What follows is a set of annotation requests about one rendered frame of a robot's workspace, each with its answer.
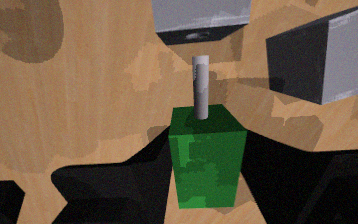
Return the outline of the green block with grey pin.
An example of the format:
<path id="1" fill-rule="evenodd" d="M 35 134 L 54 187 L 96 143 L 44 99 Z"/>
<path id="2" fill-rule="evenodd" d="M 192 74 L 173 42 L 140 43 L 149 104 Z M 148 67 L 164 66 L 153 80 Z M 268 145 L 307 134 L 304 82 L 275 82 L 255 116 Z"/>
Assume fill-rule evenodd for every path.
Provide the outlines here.
<path id="1" fill-rule="evenodd" d="M 247 130 L 208 105 L 209 55 L 192 57 L 194 106 L 172 111 L 169 144 L 179 209 L 233 207 Z"/>

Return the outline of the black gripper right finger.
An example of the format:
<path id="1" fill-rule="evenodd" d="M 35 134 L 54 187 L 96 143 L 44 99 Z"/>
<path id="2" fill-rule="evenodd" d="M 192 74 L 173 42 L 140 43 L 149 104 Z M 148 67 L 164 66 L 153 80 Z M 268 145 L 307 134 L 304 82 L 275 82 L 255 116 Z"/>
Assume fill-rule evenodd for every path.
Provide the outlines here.
<path id="1" fill-rule="evenodd" d="M 246 130 L 241 173 L 267 224 L 303 224 L 332 179 L 358 175 L 358 149 L 300 150 Z"/>

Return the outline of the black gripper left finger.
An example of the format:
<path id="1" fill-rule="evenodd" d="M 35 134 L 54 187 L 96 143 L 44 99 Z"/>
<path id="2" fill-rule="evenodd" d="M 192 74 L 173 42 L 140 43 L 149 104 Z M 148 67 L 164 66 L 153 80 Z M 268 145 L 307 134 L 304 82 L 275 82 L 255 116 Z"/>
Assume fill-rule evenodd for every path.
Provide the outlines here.
<path id="1" fill-rule="evenodd" d="M 164 224 L 172 173 L 170 125 L 147 146 L 121 163 L 66 165 L 51 174 L 63 198 L 127 197 L 141 224 Z"/>

